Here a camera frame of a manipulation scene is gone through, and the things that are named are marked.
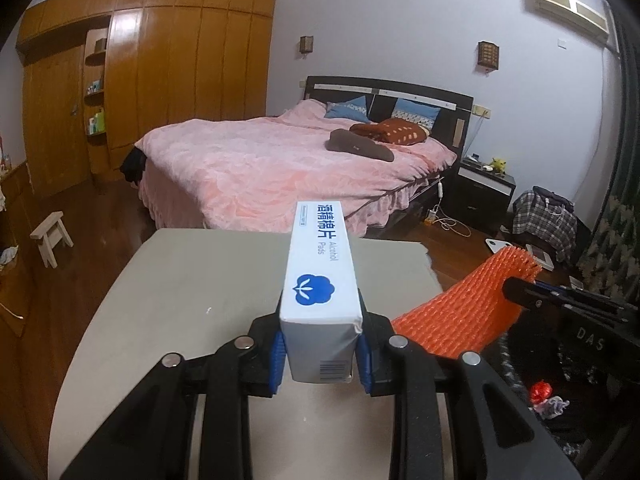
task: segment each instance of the yellow plush toy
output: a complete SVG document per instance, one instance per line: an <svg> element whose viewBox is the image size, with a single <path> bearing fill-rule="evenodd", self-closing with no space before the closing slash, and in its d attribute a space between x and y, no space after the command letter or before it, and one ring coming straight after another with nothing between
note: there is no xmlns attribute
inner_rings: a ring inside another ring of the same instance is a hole
<svg viewBox="0 0 640 480"><path fill-rule="evenodd" d="M494 171L497 173L504 173L504 169L507 167L507 161L501 158L494 158L489 166L494 168Z"/></svg>

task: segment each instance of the alcohol pads box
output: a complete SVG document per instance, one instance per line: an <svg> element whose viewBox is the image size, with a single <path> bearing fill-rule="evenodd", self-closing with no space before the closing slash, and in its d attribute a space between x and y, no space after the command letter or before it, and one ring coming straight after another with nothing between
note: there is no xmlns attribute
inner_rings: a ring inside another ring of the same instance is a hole
<svg viewBox="0 0 640 480"><path fill-rule="evenodd" d="M293 380L350 379L362 311L340 202L298 202L280 327Z"/></svg>

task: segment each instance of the bed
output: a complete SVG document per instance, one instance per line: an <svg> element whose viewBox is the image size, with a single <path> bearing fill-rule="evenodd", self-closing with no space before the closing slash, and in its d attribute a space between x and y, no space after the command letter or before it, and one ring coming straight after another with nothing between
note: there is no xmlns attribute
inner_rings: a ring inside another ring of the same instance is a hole
<svg viewBox="0 0 640 480"><path fill-rule="evenodd" d="M389 118L400 97L441 111L427 141L392 147L392 163L329 152L329 133L355 121L325 119L326 103L362 95L373 122ZM340 200L352 234L381 237L457 171L472 102L408 83L311 76L305 98L279 117L194 119L146 134L136 143L146 155L139 196L159 228L268 232L290 230L298 200Z"/></svg>

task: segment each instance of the red wrapper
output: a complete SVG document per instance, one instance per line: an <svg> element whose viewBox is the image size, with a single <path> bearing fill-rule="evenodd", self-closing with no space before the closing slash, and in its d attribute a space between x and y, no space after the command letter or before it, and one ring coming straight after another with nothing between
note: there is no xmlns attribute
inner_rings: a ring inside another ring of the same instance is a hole
<svg viewBox="0 0 640 480"><path fill-rule="evenodd" d="M545 381L538 381L529 389L529 400L535 406L551 397L552 392L551 384L545 383Z"/></svg>

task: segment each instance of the headboard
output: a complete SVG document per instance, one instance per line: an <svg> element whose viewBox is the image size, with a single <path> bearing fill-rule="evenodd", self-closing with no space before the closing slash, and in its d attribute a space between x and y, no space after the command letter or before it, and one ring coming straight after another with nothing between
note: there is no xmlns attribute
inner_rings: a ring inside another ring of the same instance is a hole
<svg viewBox="0 0 640 480"><path fill-rule="evenodd" d="M379 123L391 117L398 98L440 107L431 136L458 156L460 163L466 130L474 99L439 88L347 76L309 76L306 78L305 99L323 103L341 103L365 95L369 119Z"/></svg>

